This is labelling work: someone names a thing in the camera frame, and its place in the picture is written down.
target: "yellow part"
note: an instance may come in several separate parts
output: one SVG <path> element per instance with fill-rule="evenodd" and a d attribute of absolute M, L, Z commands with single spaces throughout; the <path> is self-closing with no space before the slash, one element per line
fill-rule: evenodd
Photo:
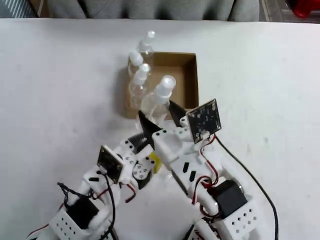
<path fill-rule="evenodd" d="M 149 158 L 155 161 L 153 173 L 156 174 L 161 168 L 161 165 L 162 165 L 161 159 L 156 155 L 154 151 L 149 155 Z"/>

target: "circuit board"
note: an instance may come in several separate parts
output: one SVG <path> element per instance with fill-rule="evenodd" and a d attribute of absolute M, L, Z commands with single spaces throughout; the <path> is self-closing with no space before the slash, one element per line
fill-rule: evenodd
<path fill-rule="evenodd" d="M 119 156 L 114 154 L 107 146 L 101 146 L 98 166 L 102 166 L 106 170 L 107 176 L 117 184 L 124 167 Z"/>
<path fill-rule="evenodd" d="M 188 111 L 185 115 L 195 144 L 221 129 L 216 99 Z"/>

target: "gray chair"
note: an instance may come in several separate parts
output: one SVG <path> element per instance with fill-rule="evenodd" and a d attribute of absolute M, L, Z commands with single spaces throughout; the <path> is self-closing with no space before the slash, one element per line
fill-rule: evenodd
<path fill-rule="evenodd" d="M 258 21 L 259 0 L 48 0 L 54 18 Z"/>

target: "gray fabric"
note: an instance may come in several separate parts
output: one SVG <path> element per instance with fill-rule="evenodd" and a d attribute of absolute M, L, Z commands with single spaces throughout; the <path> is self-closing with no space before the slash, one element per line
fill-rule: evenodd
<path fill-rule="evenodd" d="M 48 0 L 51 17 L 258 21 L 259 0 Z"/>
<path fill-rule="evenodd" d="M 0 18 L 34 18 L 28 0 L 0 0 Z"/>

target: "wire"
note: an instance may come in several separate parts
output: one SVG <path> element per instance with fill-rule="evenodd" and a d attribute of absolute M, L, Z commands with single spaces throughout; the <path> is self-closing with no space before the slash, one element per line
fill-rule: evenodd
<path fill-rule="evenodd" d="M 194 192 L 193 192 L 193 197 L 192 197 L 192 202 L 191 202 L 192 205 L 195 205 L 195 204 L 196 204 L 197 187 L 198 187 L 198 184 L 200 183 L 200 181 L 201 181 L 202 179 L 207 179 L 207 180 L 209 180 L 209 184 L 207 183 L 206 185 L 204 185 L 205 188 L 208 188 L 208 187 L 210 187 L 210 186 L 212 185 L 212 180 L 211 180 L 211 178 L 210 178 L 209 176 L 206 176 L 206 175 L 200 176 L 200 177 L 196 180 L 196 182 L 195 182 Z"/>
<path fill-rule="evenodd" d="M 211 162 L 206 158 L 206 156 L 204 155 L 204 148 L 210 144 L 212 144 L 214 142 L 216 138 L 216 135 L 212 135 L 212 138 L 209 140 L 208 143 L 204 144 L 202 147 L 200 147 L 199 153 L 201 154 L 202 157 L 204 157 L 204 159 L 206 160 L 206 162 L 208 163 L 208 165 L 210 166 L 210 168 L 212 169 L 214 175 L 215 175 L 215 180 L 212 183 L 212 186 L 216 185 L 219 181 L 219 174 L 218 171 L 216 170 L 216 168 L 211 164 Z"/>
<path fill-rule="evenodd" d="M 75 190 L 72 190 L 70 188 L 68 188 L 64 183 L 62 182 L 58 182 L 57 183 L 58 186 L 61 188 L 63 194 L 64 194 L 64 200 L 63 200 L 63 204 L 65 205 L 65 207 L 68 209 L 70 206 L 68 204 L 68 200 L 69 200 L 69 195 L 68 193 L 72 193 L 73 195 L 76 195 L 78 196 L 79 198 L 86 198 L 86 199 L 93 199 L 93 200 L 96 200 L 97 197 L 94 197 L 94 192 L 91 191 L 89 192 L 88 195 L 83 195 L 79 192 L 76 192 Z"/>
<path fill-rule="evenodd" d="M 197 230 L 194 230 L 194 233 L 195 235 L 197 235 L 197 237 L 200 239 L 200 240 L 205 240 L 203 236 L 201 236 L 201 234 L 197 231 Z"/>
<path fill-rule="evenodd" d="M 111 233 L 112 229 L 114 228 L 115 221 L 116 221 L 116 204 L 115 204 L 114 194 L 113 194 L 112 189 L 110 187 L 108 176 L 105 173 L 101 173 L 100 171 L 98 171 L 97 174 L 100 174 L 100 175 L 104 176 L 104 178 L 106 180 L 106 184 L 108 186 L 107 189 L 109 189 L 108 192 L 110 194 L 111 203 L 112 203 L 112 221 L 111 221 L 111 224 L 108 227 L 108 230 L 105 231 L 104 234 L 101 235 L 101 237 L 99 238 L 99 240 L 103 240 L 103 239 L 108 239 L 108 234 Z"/>
<path fill-rule="evenodd" d="M 63 206 L 64 206 L 64 204 L 62 203 L 62 204 L 60 205 L 60 207 L 59 207 L 59 210 L 62 209 Z M 40 230 L 42 230 L 42 229 L 45 229 L 45 228 L 48 227 L 48 226 L 49 226 L 49 224 L 46 224 L 46 225 L 44 225 L 44 226 L 42 226 L 42 227 L 40 227 L 40 228 L 38 228 L 38 229 L 30 232 L 26 238 L 28 238 L 30 235 L 32 235 L 32 234 L 34 234 L 34 233 L 36 233 L 36 232 L 38 232 L 38 231 L 40 231 Z"/>
<path fill-rule="evenodd" d="M 217 213 L 216 215 L 210 215 L 208 213 L 205 212 L 205 209 L 204 209 L 204 206 L 200 204 L 200 212 L 207 218 L 210 218 L 210 219 L 215 219 L 217 217 L 220 216 L 219 213 Z"/>
<path fill-rule="evenodd" d="M 97 196 L 96 199 L 99 199 L 103 194 L 105 194 L 108 191 L 108 188 L 100 192 Z"/>
<path fill-rule="evenodd" d="M 131 186 L 130 184 L 127 184 L 128 188 L 130 188 L 133 192 L 133 195 L 131 197 L 129 197 L 127 200 L 125 200 L 125 203 L 129 203 L 132 199 L 134 199 L 136 197 L 136 190 L 134 189 L 133 186 Z"/>
<path fill-rule="evenodd" d="M 34 234 L 34 233 L 36 233 L 36 232 L 38 232 L 38 231 L 40 231 L 40 230 L 42 230 L 42 229 L 45 229 L 45 228 L 48 227 L 48 226 L 49 226 L 49 224 L 44 225 L 44 226 L 42 226 L 42 227 L 40 227 L 40 228 L 38 228 L 38 229 L 30 232 L 29 235 L 28 235 L 26 238 L 28 238 L 30 235 L 32 235 L 32 234 Z"/>
<path fill-rule="evenodd" d="M 273 210 L 273 214 L 274 214 L 274 239 L 278 240 L 279 239 L 279 220 L 278 220 L 278 214 L 277 214 L 277 209 L 274 205 L 274 203 L 272 202 L 271 198 L 268 196 L 267 192 L 264 190 L 264 188 L 260 185 L 260 183 L 258 182 L 258 180 L 255 178 L 255 176 L 249 171 L 249 169 L 235 156 L 232 154 L 232 152 L 230 152 L 228 150 L 228 148 L 226 148 L 226 146 L 220 141 L 220 139 L 215 135 L 215 138 L 217 140 L 217 142 L 220 144 L 220 146 L 235 160 L 238 162 L 238 164 L 241 165 L 241 167 L 244 168 L 244 170 L 250 175 L 250 177 L 254 180 L 254 182 L 258 185 L 258 187 L 260 188 L 261 192 L 264 194 L 264 196 L 266 197 L 266 199 L 268 200 L 269 204 L 272 207 Z"/>

